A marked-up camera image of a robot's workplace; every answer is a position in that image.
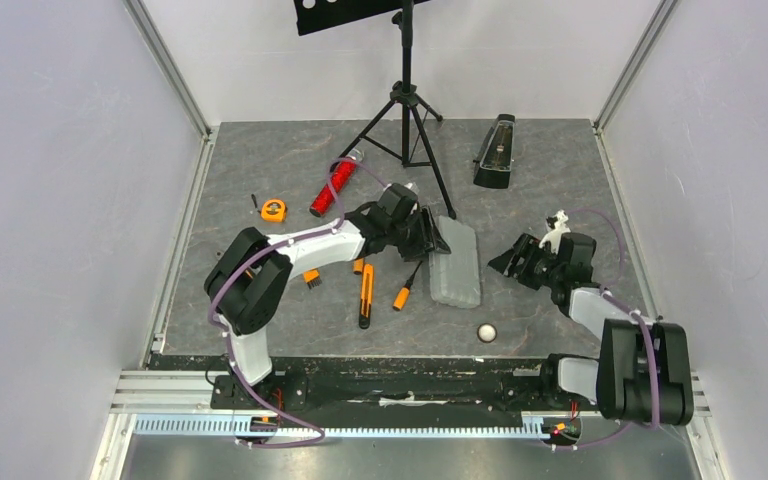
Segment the grey plastic tool case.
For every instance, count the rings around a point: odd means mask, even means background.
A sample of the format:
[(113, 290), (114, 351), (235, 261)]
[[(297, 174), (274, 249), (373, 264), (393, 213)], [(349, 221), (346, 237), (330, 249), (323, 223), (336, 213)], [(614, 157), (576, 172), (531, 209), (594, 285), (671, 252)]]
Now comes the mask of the grey plastic tool case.
[(481, 304), (476, 232), (446, 216), (438, 217), (437, 227), (450, 252), (434, 252), (429, 256), (431, 298), (456, 308), (476, 308)]

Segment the orange handled screwdriver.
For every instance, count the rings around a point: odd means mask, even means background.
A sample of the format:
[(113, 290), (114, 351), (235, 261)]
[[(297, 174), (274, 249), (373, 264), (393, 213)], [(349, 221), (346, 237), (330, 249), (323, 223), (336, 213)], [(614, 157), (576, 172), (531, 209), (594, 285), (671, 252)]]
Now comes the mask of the orange handled screwdriver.
[(405, 305), (406, 305), (406, 303), (407, 303), (407, 301), (408, 301), (408, 299), (410, 297), (411, 290), (412, 290), (415, 278), (417, 276), (417, 273), (418, 273), (418, 271), (419, 271), (419, 269), (420, 269), (420, 267), (422, 265), (423, 265), (423, 261), (420, 261), (420, 262), (417, 263), (417, 265), (414, 268), (413, 272), (411, 273), (411, 275), (408, 277), (408, 279), (405, 281), (405, 283), (403, 284), (403, 286), (401, 287), (401, 289), (397, 293), (397, 295), (396, 295), (396, 297), (395, 297), (395, 299), (393, 301), (393, 304), (392, 304), (392, 309), (394, 311), (399, 312), (399, 311), (402, 311), (404, 309), (404, 307), (405, 307)]
[(363, 270), (364, 270), (364, 266), (365, 266), (365, 260), (363, 258), (356, 259), (353, 262), (353, 267), (352, 267), (353, 273), (355, 275), (362, 275), (363, 274)]

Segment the orange black utility knife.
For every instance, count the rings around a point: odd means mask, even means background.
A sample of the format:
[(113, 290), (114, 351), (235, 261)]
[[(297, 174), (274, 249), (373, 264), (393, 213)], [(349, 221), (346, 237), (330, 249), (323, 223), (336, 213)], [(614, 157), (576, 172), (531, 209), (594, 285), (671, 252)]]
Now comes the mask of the orange black utility knife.
[(360, 308), (358, 326), (368, 329), (371, 325), (371, 311), (374, 295), (374, 267), (365, 263), (361, 275)]

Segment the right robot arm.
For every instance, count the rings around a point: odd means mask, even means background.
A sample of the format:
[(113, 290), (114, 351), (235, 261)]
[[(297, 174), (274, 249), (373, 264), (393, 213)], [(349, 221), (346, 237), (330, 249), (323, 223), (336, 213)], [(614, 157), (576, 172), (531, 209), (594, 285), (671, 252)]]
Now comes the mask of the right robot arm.
[(686, 331), (652, 320), (593, 279), (597, 242), (563, 233), (548, 245), (529, 234), (489, 261), (491, 269), (538, 291), (600, 341), (595, 358), (555, 353), (540, 366), (537, 392), (551, 408), (576, 396), (609, 420), (684, 426), (695, 411)]

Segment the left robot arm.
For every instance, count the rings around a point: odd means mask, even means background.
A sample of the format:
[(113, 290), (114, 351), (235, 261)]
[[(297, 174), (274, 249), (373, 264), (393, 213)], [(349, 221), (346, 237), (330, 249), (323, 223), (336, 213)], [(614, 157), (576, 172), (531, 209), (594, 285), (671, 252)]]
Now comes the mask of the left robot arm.
[(448, 255), (432, 214), (417, 194), (397, 183), (376, 201), (336, 220), (292, 234), (265, 235), (241, 230), (204, 282), (210, 299), (208, 320), (218, 327), (230, 366), (239, 377), (236, 396), (250, 408), (267, 405), (274, 393), (266, 326), (277, 311), (287, 283), (305, 272), (350, 263), (392, 246), (405, 261)]

